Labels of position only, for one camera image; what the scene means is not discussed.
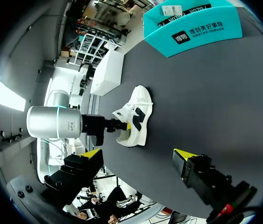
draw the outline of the barcode label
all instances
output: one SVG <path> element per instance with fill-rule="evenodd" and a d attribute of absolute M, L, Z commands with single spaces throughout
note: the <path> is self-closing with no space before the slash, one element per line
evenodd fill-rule
<path fill-rule="evenodd" d="M 172 15 L 181 15 L 182 16 L 182 7 L 181 6 L 162 6 L 164 16 Z"/>

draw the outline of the black shoe stripe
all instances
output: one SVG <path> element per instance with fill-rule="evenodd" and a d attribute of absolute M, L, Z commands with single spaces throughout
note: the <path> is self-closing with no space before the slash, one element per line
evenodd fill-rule
<path fill-rule="evenodd" d="M 135 110 L 135 112 L 137 113 L 138 116 L 136 115 L 133 116 L 132 123 L 134 124 L 134 126 L 137 128 L 138 131 L 141 131 L 142 126 L 140 123 L 143 123 L 145 114 L 138 107 Z"/>

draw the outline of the white box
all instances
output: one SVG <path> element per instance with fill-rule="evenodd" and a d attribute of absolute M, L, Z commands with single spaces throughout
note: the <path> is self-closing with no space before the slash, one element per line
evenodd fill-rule
<path fill-rule="evenodd" d="M 91 85 L 91 94 L 103 96 L 121 84 L 124 54 L 109 50 L 98 64 Z"/>

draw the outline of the gray table surface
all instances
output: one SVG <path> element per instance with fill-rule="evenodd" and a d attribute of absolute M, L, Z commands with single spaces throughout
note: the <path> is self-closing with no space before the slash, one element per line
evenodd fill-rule
<path fill-rule="evenodd" d="M 172 163 L 173 149 L 206 154 L 233 184 L 244 180 L 263 200 L 263 28 L 239 10 L 243 38 L 200 46 L 170 58 L 145 41 L 125 55 L 121 85 L 100 98 L 99 114 L 129 99 L 135 86 L 154 102 L 144 147 L 116 142 L 106 133 L 104 161 L 123 181 L 170 209 L 208 217 L 212 210 L 187 189 Z"/>

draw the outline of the logo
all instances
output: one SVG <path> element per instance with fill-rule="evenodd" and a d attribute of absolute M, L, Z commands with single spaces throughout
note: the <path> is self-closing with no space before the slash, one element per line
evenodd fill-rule
<path fill-rule="evenodd" d="M 142 129 L 141 123 L 143 123 L 144 121 L 145 114 L 138 107 L 135 110 L 135 112 L 137 113 L 138 116 L 136 115 L 133 116 L 132 123 L 134 124 L 134 126 L 137 128 L 138 131 L 141 131 Z"/>
<path fill-rule="evenodd" d="M 191 40 L 184 30 L 172 35 L 172 37 L 178 44 Z"/>

